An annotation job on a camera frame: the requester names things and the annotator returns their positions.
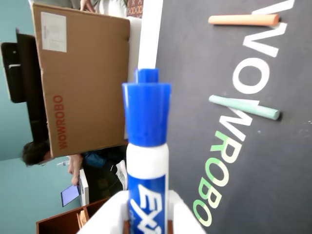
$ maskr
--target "tablet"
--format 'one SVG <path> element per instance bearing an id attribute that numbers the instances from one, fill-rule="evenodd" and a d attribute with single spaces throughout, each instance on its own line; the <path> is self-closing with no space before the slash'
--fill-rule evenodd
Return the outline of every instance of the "tablet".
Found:
<path id="1" fill-rule="evenodd" d="M 60 193 L 62 198 L 62 206 L 66 206 L 72 200 L 79 196 L 78 186 L 72 185 Z"/>

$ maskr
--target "chalk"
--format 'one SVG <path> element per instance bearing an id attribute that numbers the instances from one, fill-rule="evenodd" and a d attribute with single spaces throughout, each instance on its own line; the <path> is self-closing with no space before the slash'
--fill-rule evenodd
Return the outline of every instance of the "chalk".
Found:
<path id="1" fill-rule="evenodd" d="M 230 98 L 220 97 L 216 95 L 211 95 L 209 97 L 209 101 L 215 104 L 231 107 L 240 111 L 251 113 L 251 114 L 261 116 L 264 118 L 270 118 L 273 120 L 277 120 L 280 115 L 280 111 L 276 109 L 272 109 L 272 108 L 264 107 L 264 106 L 252 105 L 252 104 L 245 103 L 239 100 L 233 100 Z"/>
<path id="2" fill-rule="evenodd" d="M 256 25 L 256 26 L 276 26 L 278 24 L 278 21 L 279 21 L 278 14 L 210 16 L 208 19 L 208 22 L 211 24 Z"/>

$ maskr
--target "teal wall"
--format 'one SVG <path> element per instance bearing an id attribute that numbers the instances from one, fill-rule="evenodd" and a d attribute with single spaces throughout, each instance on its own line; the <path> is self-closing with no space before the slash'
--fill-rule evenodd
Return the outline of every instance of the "teal wall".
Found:
<path id="1" fill-rule="evenodd" d="M 16 42 L 15 28 L 34 34 L 28 0 L 1 0 L 0 42 Z M 2 58 L 0 66 L 0 160 L 7 160 L 20 157 L 32 136 L 26 104 L 14 104 L 9 99 Z"/>
<path id="2" fill-rule="evenodd" d="M 60 192 L 71 185 L 67 166 L 56 165 L 63 160 L 32 167 L 19 158 L 0 162 L 0 233 L 34 234 L 36 221 L 80 205 L 76 198 L 62 207 Z"/>

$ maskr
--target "green letter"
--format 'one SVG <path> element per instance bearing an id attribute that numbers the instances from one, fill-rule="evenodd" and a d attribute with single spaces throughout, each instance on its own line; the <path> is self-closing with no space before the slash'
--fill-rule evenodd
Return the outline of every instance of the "green letter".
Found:
<path id="1" fill-rule="evenodd" d="M 223 177 L 222 180 L 218 180 L 217 178 L 215 178 L 215 177 L 213 176 L 213 174 L 211 174 L 211 172 L 210 172 L 210 170 L 209 170 L 209 166 L 210 166 L 210 164 L 212 164 L 212 163 L 215 164 L 215 165 L 217 165 L 217 166 L 219 166 L 219 168 L 222 170 L 223 175 L 224 175 L 224 177 Z M 208 160 L 206 161 L 206 167 L 205 167 L 205 169 L 206 169 L 206 173 L 207 173 L 208 178 L 209 178 L 215 185 L 220 186 L 220 187 L 223 187 L 223 186 L 225 186 L 225 185 L 229 182 L 229 171 L 228 171 L 227 167 L 224 165 L 224 163 L 223 163 L 221 160 L 219 160 L 219 159 L 217 159 L 217 158 L 215 158 L 215 157 L 211 157 L 210 159 L 208 159 Z"/>
<path id="2" fill-rule="evenodd" d="M 206 186 L 207 189 L 208 189 L 206 194 L 203 192 L 204 186 Z M 198 192 L 199 192 L 199 195 L 201 196 L 202 199 L 204 199 L 204 200 L 208 199 L 208 204 L 212 208 L 215 209 L 215 208 L 218 207 L 218 205 L 220 203 L 220 200 L 222 198 L 222 195 L 207 180 L 205 180 L 203 177 L 200 180 L 200 184 L 199 184 L 199 187 L 198 187 Z M 211 199 L 211 195 L 212 194 L 215 195 L 215 200 L 214 201 L 212 201 L 212 199 Z"/>
<path id="3" fill-rule="evenodd" d="M 213 145 L 210 148 L 210 151 L 221 151 L 221 156 L 224 159 L 224 161 L 228 163 L 233 163 L 236 161 L 237 156 L 240 152 L 240 149 L 242 148 L 242 145 L 238 143 L 237 141 L 233 140 L 232 138 L 229 138 L 227 135 L 224 135 L 223 133 L 216 131 L 215 136 L 219 138 L 220 140 L 223 140 L 222 145 Z M 232 145 L 234 147 L 233 154 L 231 156 L 228 156 L 226 154 L 226 149 L 228 145 Z"/>
<path id="4" fill-rule="evenodd" d="M 201 206 L 202 208 L 204 208 L 205 212 L 207 213 L 208 219 L 207 221 L 203 220 L 199 213 L 197 212 L 197 205 Z M 196 218 L 198 219 L 198 221 L 204 225 L 205 227 L 209 227 L 211 225 L 211 222 L 213 220 L 210 210 L 208 209 L 208 207 L 206 206 L 206 204 L 204 202 L 202 202 L 201 200 L 196 200 L 193 203 L 193 210 L 194 210 L 194 214 L 196 216 Z"/>

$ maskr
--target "wooden cabinet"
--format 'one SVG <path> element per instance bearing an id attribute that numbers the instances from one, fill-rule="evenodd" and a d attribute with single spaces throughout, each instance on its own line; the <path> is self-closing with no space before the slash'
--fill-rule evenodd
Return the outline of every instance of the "wooden cabinet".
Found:
<path id="1" fill-rule="evenodd" d="M 37 222 L 37 234 L 76 234 L 79 231 L 77 214 L 84 210 L 87 221 L 108 198 Z"/>

